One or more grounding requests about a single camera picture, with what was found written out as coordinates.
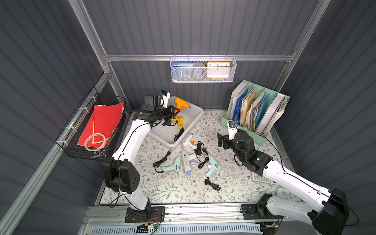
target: gray corrugated wall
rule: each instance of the gray corrugated wall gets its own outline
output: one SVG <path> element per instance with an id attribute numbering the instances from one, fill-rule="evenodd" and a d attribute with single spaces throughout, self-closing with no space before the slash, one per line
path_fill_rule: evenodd
<path id="1" fill-rule="evenodd" d="M 107 54 L 291 53 L 317 0 L 84 0 Z M 172 83 L 168 62 L 112 62 L 132 109 L 161 89 L 202 108 L 228 107 L 248 79 L 272 88 L 285 62 L 238 62 L 233 83 Z"/>
<path id="2" fill-rule="evenodd" d="M 68 1 L 0 1 L 0 218 L 102 74 Z M 58 222 L 74 234 L 98 173 L 97 162 L 62 156 L 15 234 Z"/>
<path id="3" fill-rule="evenodd" d="M 298 174 L 347 194 L 375 234 L 376 1 L 332 0 L 282 92 L 277 132 Z M 350 213 L 350 221 L 355 217 Z"/>

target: black wire basket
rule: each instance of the black wire basket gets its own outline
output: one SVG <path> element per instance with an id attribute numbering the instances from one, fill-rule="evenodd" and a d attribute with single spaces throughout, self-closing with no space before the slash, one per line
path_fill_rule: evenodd
<path id="1" fill-rule="evenodd" d="M 91 160 L 103 160 L 106 156 L 112 156 L 116 150 L 119 138 L 123 135 L 121 134 L 124 123 L 127 119 L 126 108 L 124 107 L 123 114 L 117 125 L 115 131 L 112 133 L 107 144 L 97 152 L 87 151 L 84 146 L 77 145 L 77 142 L 84 131 L 91 114 L 94 112 L 94 106 L 96 105 L 116 105 L 123 102 L 126 104 L 126 100 L 123 97 L 111 96 L 107 94 L 97 93 L 91 98 L 86 108 L 83 109 L 81 115 L 78 117 L 77 121 L 72 127 L 65 127 L 69 129 L 69 133 L 64 141 L 56 140 L 56 143 L 63 148 L 64 152 L 71 158 L 82 158 Z"/>

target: white wire basket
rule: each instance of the white wire basket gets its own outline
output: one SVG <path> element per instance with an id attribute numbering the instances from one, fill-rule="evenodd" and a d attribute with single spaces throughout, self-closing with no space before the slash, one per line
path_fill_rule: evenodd
<path id="1" fill-rule="evenodd" d="M 173 82 L 233 82 L 235 57 L 227 56 L 174 56 L 171 57 Z"/>

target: yellow glue gun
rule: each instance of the yellow glue gun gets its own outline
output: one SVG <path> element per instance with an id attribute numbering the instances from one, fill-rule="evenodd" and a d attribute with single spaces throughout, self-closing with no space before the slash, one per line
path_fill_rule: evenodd
<path id="1" fill-rule="evenodd" d="M 179 124 L 179 129 L 183 128 L 183 121 L 184 121 L 183 117 L 171 118 L 171 121 L 177 121 L 177 123 Z"/>

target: wire mesh basket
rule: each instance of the wire mesh basket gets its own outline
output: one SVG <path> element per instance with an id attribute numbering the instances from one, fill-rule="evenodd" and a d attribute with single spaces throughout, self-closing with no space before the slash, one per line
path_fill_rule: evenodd
<path id="1" fill-rule="evenodd" d="M 173 82 L 233 82 L 235 57 L 174 56 L 171 57 Z"/>
<path id="2" fill-rule="evenodd" d="M 126 103 L 125 98 L 119 96 L 111 96 L 106 94 L 97 93 L 91 97 L 88 105 L 83 108 L 82 113 L 78 117 L 77 121 L 71 127 L 65 127 L 69 129 L 68 135 L 62 140 L 56 140 L 56 143 L 63 148 L 64 152 L 71 158 L 83 158 L 92 160 L 103 160 L 106 156 L 112 156 L 115 152 L 117 142 L 121 136 L 121 130 L 126 120 L 126 109 L 124 108 L 121 119 L 110 136 L 107 144 L 97 152 L 87 151 L 84 146 L 77 145 L 82 132 L 84 131 L 91 115 L 94 112 L 94 106 L 96 105 L 116 105 L 119 103 Z"/>

